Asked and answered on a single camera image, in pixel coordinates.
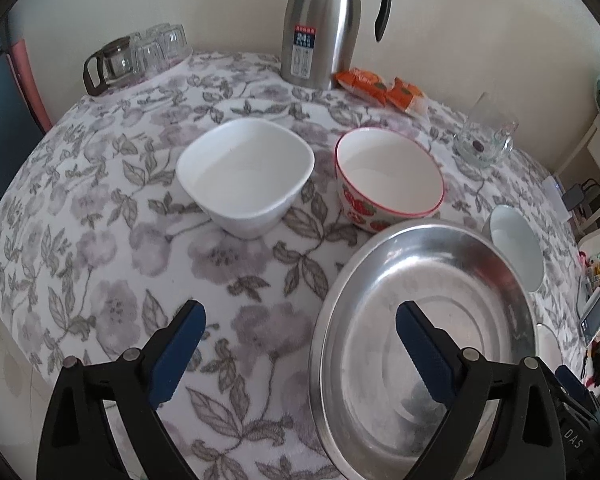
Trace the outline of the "white plate black rim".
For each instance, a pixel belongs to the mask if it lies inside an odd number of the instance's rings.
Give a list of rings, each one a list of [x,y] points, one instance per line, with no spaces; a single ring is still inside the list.
[[[559,342],[554,332],[545,324],[536,324],[536,341],[538,342],[538,356],[546,366],[554,372],[557,367],[564,364]]]

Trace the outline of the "strawberry pattern round bowl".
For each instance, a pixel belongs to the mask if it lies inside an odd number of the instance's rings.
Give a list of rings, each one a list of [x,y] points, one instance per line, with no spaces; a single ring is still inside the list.
[[[343,215],[373,234],[428,217],[444,200],[443,174],[434,158],[391,130],[364,127],[345,133],[334,147],[334,166]]]

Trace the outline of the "white square bowl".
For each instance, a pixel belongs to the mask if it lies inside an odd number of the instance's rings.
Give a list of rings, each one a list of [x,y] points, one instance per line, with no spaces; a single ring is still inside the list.
[[[212,222],[254,240],[282,220],[314,165],[314,151],[294,132],[261,118],[240,118],[189,144],[175,174]]]

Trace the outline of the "floral grey white tablecloth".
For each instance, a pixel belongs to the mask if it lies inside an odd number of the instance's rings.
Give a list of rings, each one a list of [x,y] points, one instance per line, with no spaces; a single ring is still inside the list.
[[[175,177],[204,132],[262,118],[312,148],[309,182],[258,240],[215,226]],[[0,318],[33,368],[54,380],[66,356],[87,363],[142,346],[178,307],[199,300],[207,331],[160,414],[207,479],[331,479],[306,387],[309,331],[341,267],[365,243],[341,209],[332,149],[358,127],[422,144],[440,167],[438,215],[480,230],[493,207],[516,207],[539,237],[545,276],[536,318],[580,372],[580,263],[570,227],[523,151],[479,170],[452,150],[464,116],[430,102],[411,118],[341,90],[280,78],[272,55],[200,52],[120,96],[80,99],[46,134],[0,203]]]

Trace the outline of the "small light blue bowl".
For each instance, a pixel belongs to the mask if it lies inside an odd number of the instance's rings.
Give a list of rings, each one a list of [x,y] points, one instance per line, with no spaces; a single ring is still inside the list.
[[[536,292],[544,280],[544,258],[539,239],[514,207],[498,205],[484,222],[482,232],[515,270],[527,292]]]

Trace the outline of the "white power adapter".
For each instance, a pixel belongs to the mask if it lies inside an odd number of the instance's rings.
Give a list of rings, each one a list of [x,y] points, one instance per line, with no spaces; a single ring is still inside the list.
[[[568,222],[571,218],[562,200],[562,189],[553,176],[548,176],[542,181],[542,188],[548,202],[552,205],[556,219],[560,223]]]

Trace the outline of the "clear glass mug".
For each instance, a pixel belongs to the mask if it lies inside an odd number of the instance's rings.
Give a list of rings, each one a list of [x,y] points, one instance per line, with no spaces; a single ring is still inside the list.
[[[454,136],[454,151],[472,166],[484,169],[510,154],[517,117],[489,92],[483,92]]]

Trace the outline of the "orange snack packet right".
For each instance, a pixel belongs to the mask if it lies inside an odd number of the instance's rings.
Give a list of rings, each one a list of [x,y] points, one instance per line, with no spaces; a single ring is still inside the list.
[[[414,84],[399,77],[393,79],[393,85],[387,91],[387,100],[405,115],[422,119],[428,117],[428,96]]]

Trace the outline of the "orange snack packet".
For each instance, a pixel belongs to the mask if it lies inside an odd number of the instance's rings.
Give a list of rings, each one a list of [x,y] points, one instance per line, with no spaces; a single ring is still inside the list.
[[[422,119],[428,117],[428,96],[414,84],[399,77],[393,79],[393,85],[387,91],[387,100],[405,115]]]
[[[336,73],[335,78],[344,90],[368,104],[380,107],[387,104],[387,87],[375,73],[359,68],[350,68],[350,70]]]

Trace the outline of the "orange snack packet left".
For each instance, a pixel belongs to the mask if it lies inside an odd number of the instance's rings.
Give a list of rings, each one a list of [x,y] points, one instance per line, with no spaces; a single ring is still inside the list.
[[[375,73],[359,68],[350,68],[350,70],[336,73],[335,78],[344,90],[368,104],[380,107],[387,104],[387,87]]]

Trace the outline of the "upside-down clear glass cup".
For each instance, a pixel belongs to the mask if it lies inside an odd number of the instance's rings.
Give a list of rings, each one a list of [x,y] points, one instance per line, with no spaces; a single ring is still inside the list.
[[[181,24],[158,24],[146,29],[145,36],[158,41],[164,57],[169,61],[182,56],[188,47],[186,32]]]

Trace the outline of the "stainless steel thermos jug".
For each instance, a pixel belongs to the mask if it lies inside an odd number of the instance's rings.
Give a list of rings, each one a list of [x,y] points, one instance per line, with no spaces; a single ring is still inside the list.
[[[380,0],[376,40],[385,35],[391,5],[392,0]],[[334,88],[336,75],[351,65],[360,21],[361,0],[288,0],[280,76],[295,86]]]

